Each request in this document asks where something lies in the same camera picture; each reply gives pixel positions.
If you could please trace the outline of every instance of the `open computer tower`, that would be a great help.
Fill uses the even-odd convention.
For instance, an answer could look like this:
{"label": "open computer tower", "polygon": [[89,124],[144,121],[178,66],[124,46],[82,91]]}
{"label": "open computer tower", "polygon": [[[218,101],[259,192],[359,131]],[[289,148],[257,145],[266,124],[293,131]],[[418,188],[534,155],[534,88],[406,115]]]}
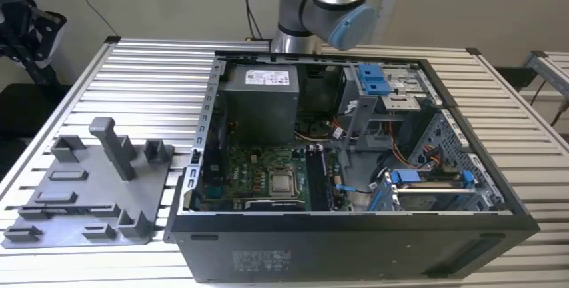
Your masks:
{"label": "open computer tower", "polygon": [[537,231],[426,60],[215,52],[164,235],[197,282],[462,278]]}

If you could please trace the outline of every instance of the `motherboard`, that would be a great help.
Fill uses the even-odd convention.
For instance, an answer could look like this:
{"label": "motherboard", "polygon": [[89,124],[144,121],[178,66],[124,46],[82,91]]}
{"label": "motherboard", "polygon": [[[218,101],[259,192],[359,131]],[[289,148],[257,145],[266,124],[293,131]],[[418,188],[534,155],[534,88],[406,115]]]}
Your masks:
{"label": "motherboard", "polygon": [[222,183],[203,186],[203,211],[345,209],[335,151],[229,147]]}

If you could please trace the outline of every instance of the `green circuit board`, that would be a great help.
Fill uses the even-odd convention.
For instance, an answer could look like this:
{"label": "green circuit board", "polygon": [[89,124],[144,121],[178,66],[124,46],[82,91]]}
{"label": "green circuit board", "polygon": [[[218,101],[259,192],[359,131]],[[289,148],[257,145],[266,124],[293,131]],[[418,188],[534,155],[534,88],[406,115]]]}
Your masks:
{"label": "green circuit board", "polygon": [[[221,186],[205,185],[203,210],[242,211],[246,201],[271,199],[302,201],[306,211],[310,211],[306,168],[303,149],[231,147],[227,150],[225,183]],[[341,173],[338,158],[331,151],[326,154],[326,170],[333,181]],[[275,182],[290,187],[275,192]]]}

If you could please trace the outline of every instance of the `gray power supply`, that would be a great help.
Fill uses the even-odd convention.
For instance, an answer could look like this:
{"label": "gray power supply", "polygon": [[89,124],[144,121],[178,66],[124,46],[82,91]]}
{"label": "gray power supply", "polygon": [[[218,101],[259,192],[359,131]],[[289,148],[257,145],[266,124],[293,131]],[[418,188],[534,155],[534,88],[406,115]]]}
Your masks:
{"label": "gray power supply", "polygon": [[250,145],[286,145],[293,141],[298,106],[294,65],[237,65],[219,84],[234,135]]}

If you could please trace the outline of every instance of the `slotted aluminum surface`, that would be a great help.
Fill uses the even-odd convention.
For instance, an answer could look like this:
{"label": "slotted aluminum surface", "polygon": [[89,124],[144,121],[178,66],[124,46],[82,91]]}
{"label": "slotted aluminum surface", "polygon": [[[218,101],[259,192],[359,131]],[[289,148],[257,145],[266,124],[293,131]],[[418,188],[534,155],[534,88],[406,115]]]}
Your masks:
{"label": "slotted aluminum surface", "polygon": [[[86,143],[96,143],[86,126],[93,117],[104,115],[116,119],[116,130],[128,133],[133,143],[158,137],[176,146],[153,241],[144,246],[124,247],[0,248],[0,283],[57,288],[197,285],[177,246],[161,242],[161,229],[177,176],[187,163],[193,123],[215,49],[266,51],[266,44],[122,39],[118,44],[102,47],[26,153],[0,183],[0,193],[5,192],[0,200],[0,229],[13,223],[17,213],[10,208],[26,202],[53,160],[48,151],[54,136],[74,133],[88,138]],[[405,287],[567,287],[569,147],[557,140],[558,136],[535,117],[485,60],[469,55],[463,49],[367,46],[339,53],[323,47],[323,53],[429,60],[539,222],[541,232],[463,281],[413,282],[405,283]],[[275,286],[398,287],[402,284],[287,283]]]}

